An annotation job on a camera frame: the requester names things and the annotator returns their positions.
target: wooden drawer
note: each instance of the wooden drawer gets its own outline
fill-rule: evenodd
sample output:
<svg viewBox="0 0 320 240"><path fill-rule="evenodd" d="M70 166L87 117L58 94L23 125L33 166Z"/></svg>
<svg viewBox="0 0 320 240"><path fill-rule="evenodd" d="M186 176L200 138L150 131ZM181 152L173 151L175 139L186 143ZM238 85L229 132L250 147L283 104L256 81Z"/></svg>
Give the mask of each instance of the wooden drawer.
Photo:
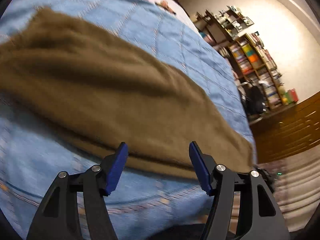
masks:
<svg viewBox="0 0 320 240"><path fill-rule="evenodd" d="M320 144L320 92L251 126L258 162L279 160Z"/></svg>

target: wooden shelf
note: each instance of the wooden shelf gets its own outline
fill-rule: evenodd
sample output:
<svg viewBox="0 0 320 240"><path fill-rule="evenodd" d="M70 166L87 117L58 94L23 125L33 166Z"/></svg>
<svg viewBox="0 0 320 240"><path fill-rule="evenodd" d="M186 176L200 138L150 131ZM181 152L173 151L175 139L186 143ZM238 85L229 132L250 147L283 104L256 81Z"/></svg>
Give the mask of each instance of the wooden shelf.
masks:
<svg viewBox="0 0 320 240"><path fill-rule="evenodd" d="M283 106L283 105L279 106L279 107L277 107L277 110L272 111L271 113L263 114L263 115L259 116L257 119L249 121L249 125L254 125L257 122L260 122L261 120L273 117L274 115L282 113L283 111L288 110L288 109L294 107L295 105L296 105L296 103L291 103L286 106Z"/></svg>
<svg viewBox="0 0 320 240"><path fill-rule="evenodd" d="M234 68L234 67L232 67L232 68L233 68L233 70L237 73L239 79L244 78L245 81L248 81L248 79L246 78L246 76L243 74L243 72L242 72L242 70L241 70L241 68L240 68L239 63L237 62L237 60L236 60L235 57L233 56L233 54L232 54L232 52L231 52L231 49L230 49L230 46L227 47L227 50L228 50L228 52L230 53L230 55L232 55L232 56L230 57L230 60L231 60L231 61L230 61L230 64L231 64L232 66L233 66L233 65L237 65L237 66L238 66L238 68Z"/></svg>
<svg viewBox="0 0 320 240"><path fill-rule="evenodd" d="M218 20L211 14L211 12L209 12L208 10L206 10L206 11L205 11L205 14L210 17L210 20L211 20L213 23L215 23L215 25L218 26L218 28L222 31L222 33L224 34L224 36L226 37L226 39L227 39L228 41L232 42L233 39L234 39L234 38L232 37L232 35L226 30L225 27L223 27L223 26L218 22Z"/></svg>
<svg viewBox="0 0 320 240"><path fill-rule="evenodd" d="M238 20L241 20L242 22L244 22L243 21L243 19L242 18L240 18L239 16L234 20L234 21L238 21ZM227 19L227 21L229 22L228 24L227 24L227 26L233 26L233 22L231 22L229 19Z"/></svg>
<svg viewBox="0 0 320 240"><path fill-rule="evenodd" d="M241 45L241 43L243 42L244 39L245 39L245 41L247 42L246 44L249 44L249 45L251 46L254 54L257 55L257 57L259 58L259 61L262 63L262 64L260 64L259 66L254 67L254 65L252 64L252 62L249 60L249 57L248 57L248 55L246 54L246 52L244 51L244 48L243 48L245 44L244 44L244 45ZM242 68L241 68L241 66L240 66L241 64L237 62L235 56L233 55L233 53L231 53L232 57L234 58L234 60L235 60L236 63L237 63L237 66L238 66L239 70L241 71L241 73L243 74L243 76L244 76L244 78L245 78L246 80L249 79L249 78L248 78L248 75L252 75L252 74L254 74L254 75L256 76L256 79L257 79L257 80L261 80L261 79L260 79L260 76L261 76L261 75L258 73L258 70L260 70L260 69L263 68L263 67L266 68L266 72L265 72L265 73L268 73L268 75L270 76L270 79L271 79L271 81L272 81L272 85L270 85L269 87L274 86L274 87L276 88L276 91L275 91L276 93L275 93L275 95L276 95L276 94L278 95L280 101L276 101L276 102L271 103L271 101L269 100L269 98L270 98L271 96L268 97L268 96L267 96L267 93L266 93L266 90L267 90L269 87L268 87L268 88L263 87L263 89L262 89L262 90L263 90L263 94L264 94L264 96L265 96L265 98L266 98L266 103L268 104L270 110L271 110L271 111L277 111L280 106L283 106L283 102L282 102L281 94L280 94L280 92L279 92L279 85L275 82L275 80L274 80L274 78L273 78L273 75L272 75L270 69L269 69L268 66L267 66L267 62L264 60L264 58L262 57L262 55L261 55L261 54L259 53L259 51L257 50L257 47L255 46L255 44L252 43L251 38L250 38L247 34L239 37L237 40L235 40L235 41L233 42L232 45L235 45L235 44L239 47L239 49L242 50L242 53L243 53L243 55L245 56L245 60L247 60L247 61L250 63L251 67L252 67L251 70L249 70L249 71L247 71L247 72L243 72L243 70L242 70Z"/></svg>

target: bookshelf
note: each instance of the bookshelf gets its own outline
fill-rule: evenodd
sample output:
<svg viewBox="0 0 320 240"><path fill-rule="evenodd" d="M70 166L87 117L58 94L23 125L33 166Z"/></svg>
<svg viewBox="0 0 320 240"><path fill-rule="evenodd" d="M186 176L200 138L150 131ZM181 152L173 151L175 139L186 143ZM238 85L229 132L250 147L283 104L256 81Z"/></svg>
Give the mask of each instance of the bookshelf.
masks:
<svg viewBox="0 0 320 240"><path fill-rule="evenodd" d="M276 110L282 106L282 97L279 92L280 83L276 78L277 66L268 51L257 46L253 36L247 33L228 46L228 50L235 63L233 69L238 74L240 81L251 80L257 83L259 80L263 80L267 82L268 85L264 85L262 89L266 105L270 110Z"/></svg>
<svg viewBox="0 0 320 240"><path fill-rule="evenodd" d="M206 10L204 15L196 13L193 19L196 28L209 35L215 45L233 42L240 31L254 24L238 11L239 8L227 7L228 10L219 11L218 14L213 14L209 10Z"/></svg>

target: bed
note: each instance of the bed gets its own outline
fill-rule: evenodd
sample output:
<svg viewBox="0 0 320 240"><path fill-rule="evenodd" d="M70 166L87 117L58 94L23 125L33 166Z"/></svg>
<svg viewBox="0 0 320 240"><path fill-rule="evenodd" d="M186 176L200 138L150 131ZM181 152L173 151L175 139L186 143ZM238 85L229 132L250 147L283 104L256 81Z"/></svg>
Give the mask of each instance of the bed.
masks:
<svg viewBox="0 0 320 240"><path fill-rule="evenodd" d="M0 19L0 42L24 28L41 6L82 17L182 70L254 147L230 67L202 40L174 1L167 0L176 17L153 3L160 0L151 1L13 0ZM13 98L0 94L0 208L22 238L26 238L42 197L60 171L79 173L99 162L62 141ZM195 180L125 169L117 190L105 202L119 239L145 239L208 213L212 198ZM82 233L89 238L81 194L78 204Z"/></svg>

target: brown cloth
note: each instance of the brown cloth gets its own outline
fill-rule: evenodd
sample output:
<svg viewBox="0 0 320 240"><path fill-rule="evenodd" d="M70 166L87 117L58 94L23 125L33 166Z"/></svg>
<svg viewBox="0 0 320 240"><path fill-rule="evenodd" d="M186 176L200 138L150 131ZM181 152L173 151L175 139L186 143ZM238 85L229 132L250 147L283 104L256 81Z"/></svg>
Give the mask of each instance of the brown cloth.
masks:
<svg viewBox="0 0 320 240"><path fill-rule="evenodd" d="M0 89L91 154L104 157L126 142L129 167L195 178L188 154L195 140L217 163L251 168L251 144L183 72L48 8L0 45Z"/></svg>

